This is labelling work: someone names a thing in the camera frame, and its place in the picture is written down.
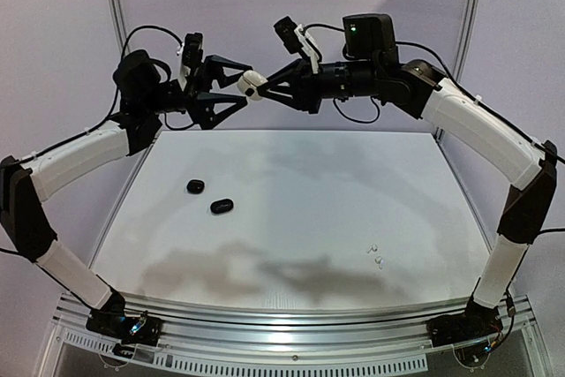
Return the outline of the small white charging case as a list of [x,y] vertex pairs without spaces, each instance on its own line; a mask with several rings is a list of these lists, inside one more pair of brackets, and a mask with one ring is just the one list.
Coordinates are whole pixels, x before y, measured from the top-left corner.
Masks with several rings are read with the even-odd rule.
[[237,81],[237,89],[252,101],[260,101],[259,87],[267,83],[267,78],[254,70],[243,72]]

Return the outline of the black oval charging case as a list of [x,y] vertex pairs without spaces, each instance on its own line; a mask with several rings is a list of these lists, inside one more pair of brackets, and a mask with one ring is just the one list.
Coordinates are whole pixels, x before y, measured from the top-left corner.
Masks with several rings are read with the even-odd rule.
[[191,194],[200,194],[205,189],[205,182],[199,179],[191,179],[186,184],[186,191]]

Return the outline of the small black charging case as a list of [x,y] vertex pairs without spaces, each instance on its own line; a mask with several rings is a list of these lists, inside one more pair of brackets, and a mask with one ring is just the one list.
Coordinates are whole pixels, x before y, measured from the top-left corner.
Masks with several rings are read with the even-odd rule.
[[234,208],[234,201],[231,199],[215,200],[210,204],[210,212],[213,215],[229,213]]

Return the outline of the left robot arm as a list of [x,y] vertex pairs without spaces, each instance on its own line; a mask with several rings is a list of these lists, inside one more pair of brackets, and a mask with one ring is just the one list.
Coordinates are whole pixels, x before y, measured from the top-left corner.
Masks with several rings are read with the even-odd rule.
[[149,148],[162,129],[160,116],[186,113],[203,130],[213,129],[242,109],[244,96],[216,94],[250,67],[201,52],[183,53],[180,70],[171,69],[138,49],[121,59],[113,80],[120,96],[118,112],[48,152],[25,160],[1,162],[1,225],[15,253],[51,276],[87,305],[112,335],[124,336],[131,317],[124,298],[57,238],[43,203],[60,189],[101,166]]

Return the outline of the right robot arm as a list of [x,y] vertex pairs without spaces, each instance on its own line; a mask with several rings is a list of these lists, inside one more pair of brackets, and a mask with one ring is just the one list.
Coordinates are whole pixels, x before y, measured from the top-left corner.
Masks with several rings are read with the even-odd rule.
[[283,46],[299,58],[253,80],[259,95],[315,114],[324,99],[370,96],[441,128],[490,162],[509,182],[497,239],[456,330],[474,338],[487,328],[524,255],[540,234],[557,186],[556,147],[539,143],[456,83],[445,66],[402,63],[392,18],[343,17],[345,61],[324,63],[307,26],[275,23]]

